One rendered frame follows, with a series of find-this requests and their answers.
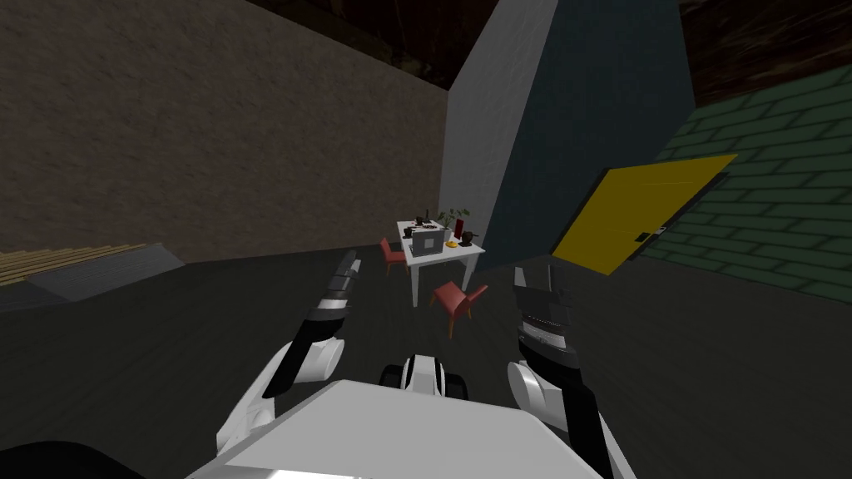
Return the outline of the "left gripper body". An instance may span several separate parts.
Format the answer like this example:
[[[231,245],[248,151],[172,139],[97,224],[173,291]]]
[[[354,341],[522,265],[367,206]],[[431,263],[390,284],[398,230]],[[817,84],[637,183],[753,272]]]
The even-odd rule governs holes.
[[[358,277],[359,274],[357,272],[333,275],[324,294],[323,304],[347,304],[351,290]]]

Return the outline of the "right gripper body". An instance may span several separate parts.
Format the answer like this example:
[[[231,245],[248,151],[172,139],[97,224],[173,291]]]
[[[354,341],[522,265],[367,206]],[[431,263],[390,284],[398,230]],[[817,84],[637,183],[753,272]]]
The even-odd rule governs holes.
[[[514,286],[514,298],[521,313],[518,328],[523,328],[524,324],[536,328],[564,328],[572,324],[572,296],[567,289]]]

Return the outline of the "red chair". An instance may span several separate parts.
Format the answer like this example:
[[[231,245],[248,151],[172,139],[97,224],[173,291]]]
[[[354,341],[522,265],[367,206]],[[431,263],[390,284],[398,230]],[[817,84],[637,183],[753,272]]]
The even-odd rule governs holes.
[[[405,258],[405,254],[402,250],[392,250],[386,238],[382,238],[380,240],[379,246],[382,249],[384,255],[387,276],[389,276],[391,266],[393,264],[401,264],[404,267],[405,273],[409,274],[408,264]]]
[[[433,290],[429,306],[435,300],[448,314],[448,338],[453,337],[454,324],[457,319],[467,314],[472,318],[471,307],[488,289],[488,285],[478,286],[472,293],[464,293],[454,282],[450,281]]]

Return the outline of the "white table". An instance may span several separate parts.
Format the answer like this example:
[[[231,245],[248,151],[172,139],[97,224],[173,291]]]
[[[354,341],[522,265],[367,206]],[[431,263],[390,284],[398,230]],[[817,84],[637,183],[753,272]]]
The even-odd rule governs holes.
[[[463,281],[461,284],[461,290],[468,289],[468,283],[472,277],[473,271],[477,265],[478,259],[480,259],[480,255],[485,253],[485,249],[481,246],[473,244],[469,247],[457,247],[457,248],[448,248],[445,245],[445,242],[448,240],[448,237],[444,237],[444,233],[450,233],[450,230],[442,230],[441,228],[436,229],[438,233],[441,234],[441,243],[442,250],[438,253],[434,254],[426,254],[422,256],[415,256],[412,254],[411,244],[413,243],[413,239],[405,239],[404,238],[404,230],[406,228],[414,226],[414,221],[412,220],[401,220],[397,221],[396,228],[399,233],[399,238],[401,240],[402,250],[404,252],[406,265],[409,270],[409,276],[411,281],[411,299],[412,305],[414,307],[418,306],[419,301],[419,269],[421,267],[425,267],[431,264],[442,264],[451,261],[461,261],[465,264]],[[426,229],[427,233],[434,232],[435,230]]]

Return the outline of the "yellow door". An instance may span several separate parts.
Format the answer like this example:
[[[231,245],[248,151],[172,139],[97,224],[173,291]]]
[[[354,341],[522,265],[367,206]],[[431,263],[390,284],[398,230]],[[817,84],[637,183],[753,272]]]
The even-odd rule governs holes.
[[[552,249],[556,259],[609,275],[641,252],[642,232],[670,227],[713,185],[735,155],[609,169]]]

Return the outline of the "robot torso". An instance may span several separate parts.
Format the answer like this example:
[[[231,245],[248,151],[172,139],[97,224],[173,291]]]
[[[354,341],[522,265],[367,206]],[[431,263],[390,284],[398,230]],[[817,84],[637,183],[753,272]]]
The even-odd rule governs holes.
[[[522,410],[339,380],[186,479],[611,479]]]

